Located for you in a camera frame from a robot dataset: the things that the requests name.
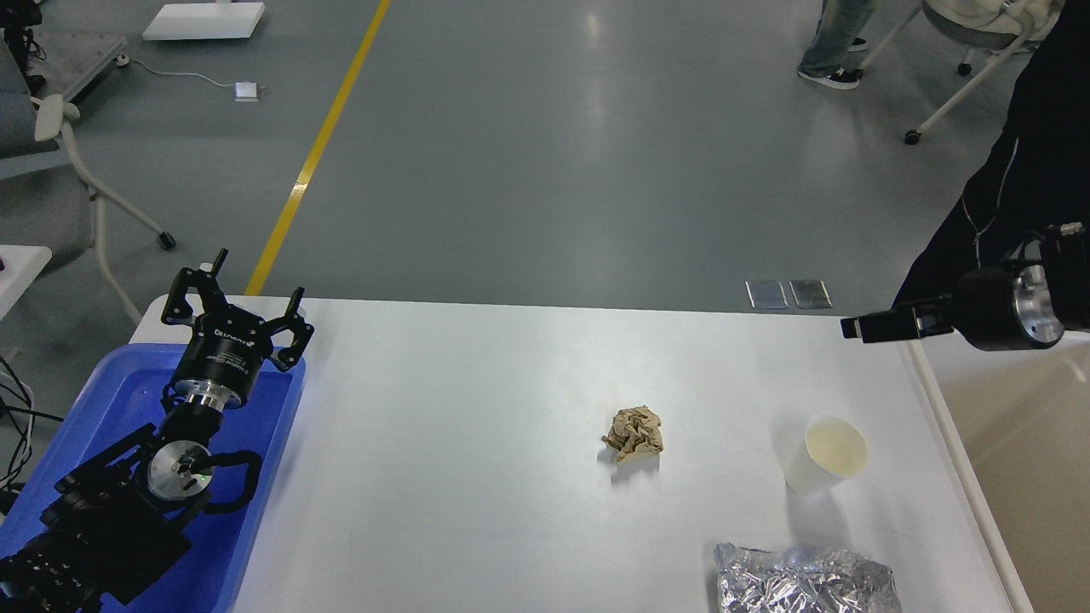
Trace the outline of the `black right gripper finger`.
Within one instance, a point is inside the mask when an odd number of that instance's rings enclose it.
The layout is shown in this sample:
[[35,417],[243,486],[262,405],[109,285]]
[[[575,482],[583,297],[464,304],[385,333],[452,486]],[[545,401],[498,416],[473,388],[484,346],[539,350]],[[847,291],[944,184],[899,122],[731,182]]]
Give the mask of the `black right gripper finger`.
[[953,295],[938,295],[872,312],[860,317],[840,320],[841,338],[864,344],[915,341],[950,334]]

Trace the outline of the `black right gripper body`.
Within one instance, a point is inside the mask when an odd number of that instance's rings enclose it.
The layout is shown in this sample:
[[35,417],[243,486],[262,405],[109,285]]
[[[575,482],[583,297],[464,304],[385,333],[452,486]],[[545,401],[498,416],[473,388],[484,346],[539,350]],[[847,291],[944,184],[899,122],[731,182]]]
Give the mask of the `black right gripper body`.
[[950,299],[950,325],[982,352],[1054,347],[1089,329],[1087,224],[1047,226],[1032,236],[1036,259],[1008,259],[967,272]]

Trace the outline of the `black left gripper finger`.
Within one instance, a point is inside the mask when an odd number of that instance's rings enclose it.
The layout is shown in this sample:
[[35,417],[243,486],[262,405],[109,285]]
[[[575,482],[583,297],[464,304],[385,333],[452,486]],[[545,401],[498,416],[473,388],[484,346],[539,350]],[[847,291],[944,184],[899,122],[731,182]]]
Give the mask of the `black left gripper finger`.
[[201,315],[225,312],[229,303],[218,283],[218,274],[226,263],[229,249],[219,249],[210,269],[183,267],[175,274],[174,283],[166,296],[160,322],[166,325],[195,326],[198,315],[187,302],[189,295],[197,295],[201,300]]
[[[290,295],[288,306],[284,306],[284,314],[276,318],[264,318],[257,326],[261,356],[272,362],[272,366],[280,372],[288,372],[302,361],[303,353],[314,335],[314,326],[300,311],[304,295],[305,288],[296,287]],[[284,330],[291,334],[290,342],[277,349],[272,344],[272,337],[283,334]]]

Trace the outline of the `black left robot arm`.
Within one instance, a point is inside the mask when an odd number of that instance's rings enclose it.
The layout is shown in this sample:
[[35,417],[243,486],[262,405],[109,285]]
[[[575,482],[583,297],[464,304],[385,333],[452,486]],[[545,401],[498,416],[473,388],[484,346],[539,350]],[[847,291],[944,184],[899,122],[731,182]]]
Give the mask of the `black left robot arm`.
[[43,533],[3,558],[4,612],[99,612],[160,581],[191,550],[187,524],[235,513],[261,489],[258,450],[211,450],[223,416],[250,400],[261,369],[288,372],[314,335],[296,287],[284,314],[263,318],[231,303],[218,274],[184,267],[164,302],[161,322],[191,337],[164,384],[164,419],[143,424],[78,462],[55,484],[40,513]]

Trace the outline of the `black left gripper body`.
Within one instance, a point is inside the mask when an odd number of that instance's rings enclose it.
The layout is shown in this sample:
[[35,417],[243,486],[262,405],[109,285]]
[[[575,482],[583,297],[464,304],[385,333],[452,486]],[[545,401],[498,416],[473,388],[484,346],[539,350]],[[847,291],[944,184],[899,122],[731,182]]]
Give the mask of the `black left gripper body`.
[[223,387],[233,398],[249,398],[272,341],[265,318],[241,306],[215,309],[195,317],[193,334],[175,366],[174,389],[187,393],[202,383]]

